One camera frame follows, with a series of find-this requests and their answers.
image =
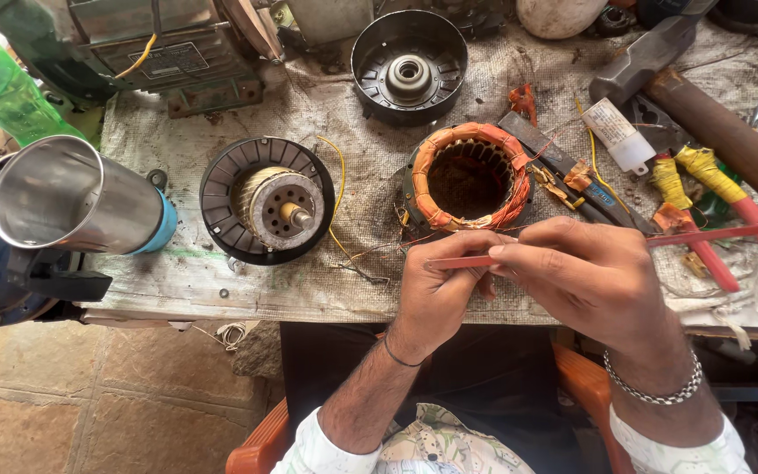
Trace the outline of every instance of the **hammer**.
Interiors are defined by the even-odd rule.
[[[691,42],[694,24],[681,17],[663,20],[637,39],[590,82],[590,97],[621,105],[642,89],[701,145],[713,148],[721,161],[758,192],[758,133],[697,86],[667,68]]]

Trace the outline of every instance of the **wooden hammer handle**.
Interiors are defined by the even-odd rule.
[[[758,192],[758,133],[671,68],[643,87],[675,122]]]

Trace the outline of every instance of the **yellow tape on pliers handle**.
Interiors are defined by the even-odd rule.
[[[715,152],[710,148],[683,147],[675,161],[728,204],[747,198],[747,193],[715,165]]]
[[[662,193],[663,201],[680,210],[692,207],[691,199],[683,191],[683,183],[680,182],[680,175],[677,174],[677,163],[674,159],[656,159],[650,182]]]

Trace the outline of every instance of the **man's left hand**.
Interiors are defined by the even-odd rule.
[[[427,260],[481,255],[511,237],[489,230],[467,230],[445,239],[416,245],[408,251],[403,270],[402,300],[397,319],[388,329],[387,344],[405,363],[420,363],[448,341],[467,313],[467,303],[476,286],[488,300],[496,297],[488,267],[455,271],[426,270]]]

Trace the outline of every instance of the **silver bracelet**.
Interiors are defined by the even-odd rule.
[[[613,370],[612,366],[610,365],[610,356],[606,350],[604,351],[604,368],[607,370],[607,373],[610,374],[610,378],[613,379],[613,381],[616,382],[617,385],[622,387],[622,390],[637,397],[639,400],[642,400],[643,402],[653,403],[656,405],[674,405],[676,403],[683,402],[690,396],[694,395],[695,392],[697,391],[698,386],[701,384],[701,382],[703,382],[703,371],[701,370],[701,362],[697,359],[697,356],[695,355],[694,351],[690,349],[689,352],[692,355],[692,361],[695,363],[695,373],[692,374],[691,380],[686,384],[685,387],[683,387],[683,390],[681,390],[678,393],[673,393],[671,395],[666,395],[666,396],[648,395],[622,382],[622,379],[620,379],[619,376],[616,375],[616,371]]]

